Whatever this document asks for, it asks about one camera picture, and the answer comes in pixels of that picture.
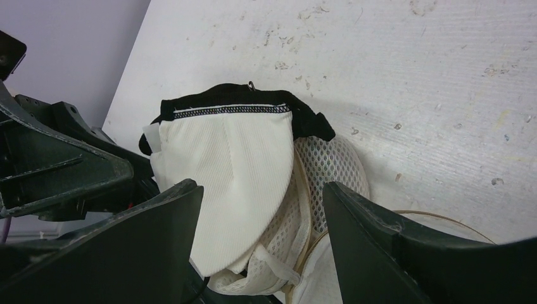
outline black and white stitching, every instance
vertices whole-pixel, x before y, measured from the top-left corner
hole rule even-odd
[[[291,111],[286,104],[280,106],[223,106],[174,113],[174,119],[223,113],[285,113]]]

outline dark spot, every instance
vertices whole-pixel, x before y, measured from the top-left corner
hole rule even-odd
[[[503,185],[503,179],[501,179],[499,177],[493,178],[490,182],[491,182],[492,186]]]

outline white table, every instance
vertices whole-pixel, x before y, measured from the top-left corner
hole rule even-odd
[[[138,151],[162,99],[249,80],[322,111],[376,203],[537,236],[536,1],[152,0],[104,131]]]

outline black cable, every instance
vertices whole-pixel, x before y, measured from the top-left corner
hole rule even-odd
[[[205,277],[203,279],[203,285],[201,286],[201,288],[198,290],[198,292],[190,299],[184,301],[184,302],[181,302],[181,304],[190,304],[190,303],[193,303],[194,301],[196,301],[196,299],[199,298],[199,296],[201,296],[201,294],[205,291],[205,288],[207,288],[207,284],[209,284],[209,279],[210,277]]]

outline gray wall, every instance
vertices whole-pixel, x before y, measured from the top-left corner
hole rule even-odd
[[[0,0],[0,29],[28,46],[11,91],[75,105],[102,126],[150,0]]]

